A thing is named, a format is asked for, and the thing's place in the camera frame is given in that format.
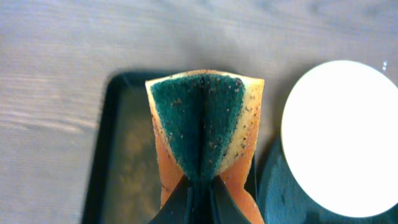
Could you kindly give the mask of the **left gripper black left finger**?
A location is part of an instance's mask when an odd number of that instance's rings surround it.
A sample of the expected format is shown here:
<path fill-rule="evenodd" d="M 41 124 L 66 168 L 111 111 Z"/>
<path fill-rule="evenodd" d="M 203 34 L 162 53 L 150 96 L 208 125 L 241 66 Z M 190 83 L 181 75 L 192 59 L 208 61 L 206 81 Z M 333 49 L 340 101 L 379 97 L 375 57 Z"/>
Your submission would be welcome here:
<path fill-rule="evenodd" d="M 190 216 L 190 181 L 183 175 L 159 213 L 149 224 L 187 224 Z"/>

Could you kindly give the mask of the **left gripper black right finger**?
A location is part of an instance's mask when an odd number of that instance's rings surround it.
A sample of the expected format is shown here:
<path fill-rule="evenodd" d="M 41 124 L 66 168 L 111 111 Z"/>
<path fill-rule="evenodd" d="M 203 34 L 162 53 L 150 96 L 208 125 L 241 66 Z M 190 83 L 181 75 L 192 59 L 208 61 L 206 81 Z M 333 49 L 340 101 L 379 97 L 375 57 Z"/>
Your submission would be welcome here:
<path fill-rule="evenodd" d="M 214 224 L 251 224 L 235 204 L 219 175 L 211 183 L 210 203 Z"/>

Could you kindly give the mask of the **orange green sponge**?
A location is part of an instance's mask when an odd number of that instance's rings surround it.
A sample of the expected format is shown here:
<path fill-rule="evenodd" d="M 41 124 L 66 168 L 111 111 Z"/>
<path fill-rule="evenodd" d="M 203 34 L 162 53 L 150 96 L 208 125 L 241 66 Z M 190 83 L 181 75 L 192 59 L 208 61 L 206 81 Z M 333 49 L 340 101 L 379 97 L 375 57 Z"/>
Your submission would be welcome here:
<path fill-rule="evenodd" d="M 237 210 L 229 223 L 262 223 L 244 188 L 257 144 L 264 80 L 216 70 L 194 70 L 146 81 L 159 165 L 161 207 L 189 181 L 190 216 L 209 223 L 211 181 L 219 177 Z"/>

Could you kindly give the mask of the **yellow plate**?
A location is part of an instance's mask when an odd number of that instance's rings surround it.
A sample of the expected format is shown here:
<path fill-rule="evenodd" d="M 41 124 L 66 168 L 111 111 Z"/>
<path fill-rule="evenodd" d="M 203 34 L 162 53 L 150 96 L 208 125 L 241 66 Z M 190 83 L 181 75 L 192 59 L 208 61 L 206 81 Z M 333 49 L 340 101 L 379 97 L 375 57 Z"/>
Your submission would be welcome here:
<path fill-rule="evenodd" d="M 309 70 L 280 133 L 293 177 L 321 207 L 364 218 L 397 204 L 397 87 L 381 72 L 349 60 Z"/>

